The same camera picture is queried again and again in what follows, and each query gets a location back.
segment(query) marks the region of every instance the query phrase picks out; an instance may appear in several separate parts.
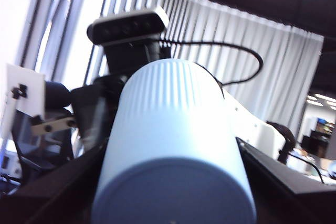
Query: wire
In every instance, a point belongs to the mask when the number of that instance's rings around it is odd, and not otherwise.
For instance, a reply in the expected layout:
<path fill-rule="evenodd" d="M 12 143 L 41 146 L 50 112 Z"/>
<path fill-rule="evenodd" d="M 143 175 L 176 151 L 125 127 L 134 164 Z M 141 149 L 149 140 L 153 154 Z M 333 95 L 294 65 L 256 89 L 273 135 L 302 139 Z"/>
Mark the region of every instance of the wire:
<path fill-rule="evenodd" d="M 301 160 L 301 161 L 304 161 L 304 162 L 306 162 L 307 164 L 310 164 L 312 167 L 314 167 L 315 170 L 317 171 L 317 173 L 318 173 L 319 176 L 320 176 L 320 179 L 321 179 L 322 184 L 324 184 L 324 181 L 323 181 L 321 172 L 320 172 L 320 170 L 318 169 L 318 167 L 317 167 L 315 164 L 313 164 L 313 163 L 311 163 L 311 162 L 309 162 L 309 161 L 307 161 L 307 160 L 305 160 L 305 159 L 303 159 L 303 158 L 301 158 L 301 157 L 297 157 L 297 156 L 295 156 L 295 155 L 293 155 L 293 154 L 290 154 L 289 152 L 288 152 L 287 154 L 288 154 L 289 156 L 295 157 L 295 158 L 297 158 L 297 159 L 299 159 L 299 160 Z"/>
<path fill-rule="evenodd" d="M 263 69 L 263 66 L 264 66 L 264 61 L 263 61 L 262 57 L 257 52 L 255 52 L 254 50 L 249 49 L 247 47 L 243 47 L 243 46 L 239 46 L 239 45 L 235 45 L 235 44 L 231 44 L 231 43 L 217 42 L 217 41 L 176 41 L 176 40 L 168 40 L 168 39 L 155 39 L 153 41 L 163 42 L 163 43 L 167 43 L 167 44 L 176 44 L 176 45 L 216 45 L 216 46 L 222 46 L 222 47 L 232 47 L 232 48 L 236 48 L 238 50 L 246 51 L 246 52 L 252 54 L 258 60 L 259 67 L 258 67 L 257 71 L 254 74 L 252 74 L 250 77 L 242 79 L 242 80 L 222 83 L 222 86 L 247 82 L 247 81 L 253 79 L 256 75 L 258 75 L 260 73 L 260 71 Z"/>

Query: white wall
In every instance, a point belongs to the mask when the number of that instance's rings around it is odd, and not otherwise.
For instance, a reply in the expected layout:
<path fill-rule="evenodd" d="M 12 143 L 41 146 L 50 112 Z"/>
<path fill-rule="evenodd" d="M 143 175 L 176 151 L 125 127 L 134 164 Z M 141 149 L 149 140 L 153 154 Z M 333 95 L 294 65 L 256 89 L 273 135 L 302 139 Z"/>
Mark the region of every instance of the white wall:
<path fill-rule="evenodd" d="M 6 63 L 14 63 L 30 0 L 0 0 L 0 115 L 6 93 Z"/>
<path fill-rule="evenodd" d="M 335 123 L 336 110 L 332 110 L 329 107 L 320 107 L 312 104 L 307 104 L 305 113 L 303 114 L 301 128 L 298 135 L 298 141 L 301 142 L 303 135 L 310 135 L 310 130 L 314 128 L 314 122 L 316 126 L 317 118 L 325 119 L 328 122 Z"/>

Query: screw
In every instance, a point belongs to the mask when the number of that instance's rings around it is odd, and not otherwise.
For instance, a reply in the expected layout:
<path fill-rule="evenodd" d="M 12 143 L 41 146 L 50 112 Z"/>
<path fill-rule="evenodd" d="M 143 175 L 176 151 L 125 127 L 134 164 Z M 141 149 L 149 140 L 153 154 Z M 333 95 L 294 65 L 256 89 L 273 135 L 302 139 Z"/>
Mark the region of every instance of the screw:
<path fill-rule="evenodd" d="M 50 125 L 46 125 L 46 126 L 44 126 L 44 130 L 46 132 L 51 132 L 53 130 L 53 127 L 51 127 Z"/>

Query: white paper sign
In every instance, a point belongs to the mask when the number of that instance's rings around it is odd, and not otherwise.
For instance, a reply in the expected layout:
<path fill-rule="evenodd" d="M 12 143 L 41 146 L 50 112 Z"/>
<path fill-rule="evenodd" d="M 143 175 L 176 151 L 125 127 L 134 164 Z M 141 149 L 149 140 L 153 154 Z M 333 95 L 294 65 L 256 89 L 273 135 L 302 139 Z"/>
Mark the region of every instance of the white paper sign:
<path fill-rule="evenodd" d="M 30 116 L 40 115 L 44 119 L 45 76 L 31 69 L 7 64 L 7 92 L 20 84 L 27 86 L 27 98 L 20 97 L 16 109 Z"/>

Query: white curtain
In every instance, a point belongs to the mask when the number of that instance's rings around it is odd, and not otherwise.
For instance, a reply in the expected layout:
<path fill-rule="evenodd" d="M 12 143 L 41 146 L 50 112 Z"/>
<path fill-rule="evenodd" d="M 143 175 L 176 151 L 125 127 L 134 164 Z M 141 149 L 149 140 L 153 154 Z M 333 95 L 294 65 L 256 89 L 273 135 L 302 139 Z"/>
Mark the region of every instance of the white curtain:
<path fill-rule="evenodd" d="M 170 18 L 162 38 L 224 41 L 257 51 L 264 60 L 263 71 L 250 82 L 225 88 L 255 116 L 284 124 L 297 133 L 319 61 L 322 36 L 208 0 L 108 0 L 103 13 L 153 6 L 162 6 Z M 102 51 L 96 52 L 101 54 L 96 58 L 105 65 Z M 172 55 L 198 62 L 221 82 L 245 78 L 257 69 L 252 55 L 227 47 L 173 46 Z M 97 69 L 94 78 L 102 66 L 91 64 Z"/>

